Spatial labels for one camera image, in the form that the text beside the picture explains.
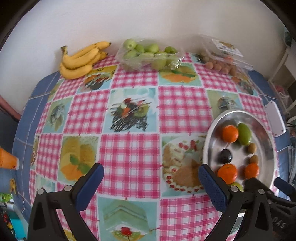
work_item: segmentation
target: orange paper cup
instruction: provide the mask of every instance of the orange paper cup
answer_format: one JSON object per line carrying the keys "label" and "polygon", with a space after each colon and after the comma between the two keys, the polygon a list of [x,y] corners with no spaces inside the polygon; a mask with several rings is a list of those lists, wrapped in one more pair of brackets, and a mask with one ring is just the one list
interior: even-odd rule
{"label": "orange paper cup", "polygon": [[20,167],[20,160],[8,153],[6,150],[0,148],[0,168],[18,170]]}

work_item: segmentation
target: metal tray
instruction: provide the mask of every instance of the metal tray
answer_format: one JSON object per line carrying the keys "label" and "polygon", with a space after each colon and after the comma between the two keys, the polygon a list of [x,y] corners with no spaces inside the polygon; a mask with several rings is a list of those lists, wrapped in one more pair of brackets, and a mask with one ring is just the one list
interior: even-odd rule
{"label": "metal tray", "polygon": [[247,148],[241,146],[238,141],[234,143],[225,143],[222,136],[222,129],[227,125],[237,126],[239,123],[246,124],[252,133],[252,142],[256,144],[256,155],[259,157],[258,166],[260,173],[257,179],[271,188],[274,182],[274,173],[276,170],[276,155],[275,147],[271,139],[271,135],[266,131],[262,123],[252,114],[244,110],[231,109],[219,115],[207,133],[205,139],[203,163],[216,172],[223,164],[218,159],[218,154],[224,148],[227,148],[232,153],[231,164],[235,165],[238,170],[236,182],[243,185],[244,168],[249,164],[249,158],[253,154],[247,153]]}

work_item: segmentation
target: metal bolt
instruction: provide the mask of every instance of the metal bolt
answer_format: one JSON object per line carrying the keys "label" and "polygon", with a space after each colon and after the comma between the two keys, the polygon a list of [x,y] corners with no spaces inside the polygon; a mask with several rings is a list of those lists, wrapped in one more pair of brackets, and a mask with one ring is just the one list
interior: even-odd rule
{"label": "metal bolt", "polygon": [[230,190],[233,191],[233,192],[237,192],[238,191],[238,188],[236,186],[231,186],[230,187]]}
{"label": "metal bolt", "polygon": [[265,191],[264,191],[262,188],[259,188],[259,189],[258,189],[258,192],[259,192],[260,194],[262,194],[262,195],[265,193]]}
{"label": "metal bolt", "polygon": [[41,195],[41,194],[44,193],[44,190],[43,190],[43,189],[39,189],[37,193],[38,193],[39,195]]}
{"label": "metal bolt", "polygon": [[67,186],[64,187],[64,190],[66,192],[71,191],[72,190],[72,186],[71,185],[67,185]]}

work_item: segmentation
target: plastic bag of green fruit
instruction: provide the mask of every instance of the plastic bag of green fruit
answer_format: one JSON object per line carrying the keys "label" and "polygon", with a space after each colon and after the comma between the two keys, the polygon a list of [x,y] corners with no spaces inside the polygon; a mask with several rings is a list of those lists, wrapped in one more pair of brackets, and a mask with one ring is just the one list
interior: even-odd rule
{"label": "plastic bag of green fruit", "polygon": [[185,53],[182,48],[174,48],[151,39],[125,40],[115,59],[127,71],[176,69],[181,65]]}

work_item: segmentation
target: bunch of bananas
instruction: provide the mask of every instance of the bunch of bananas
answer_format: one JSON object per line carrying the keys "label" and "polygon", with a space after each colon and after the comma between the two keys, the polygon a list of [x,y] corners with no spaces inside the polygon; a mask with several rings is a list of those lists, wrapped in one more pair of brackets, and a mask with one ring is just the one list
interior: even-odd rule
{"label": "bunch of bananas", "polygon": [[110,46],[110,42],[101,41],[91,44],[78,51],[72,56],[68,55],[67,46],[61,47],[62,62],[59,65],[59,72],[66,79],[76,79],[88,74],[93,65],[106,58],[108,53],[101,51]]}

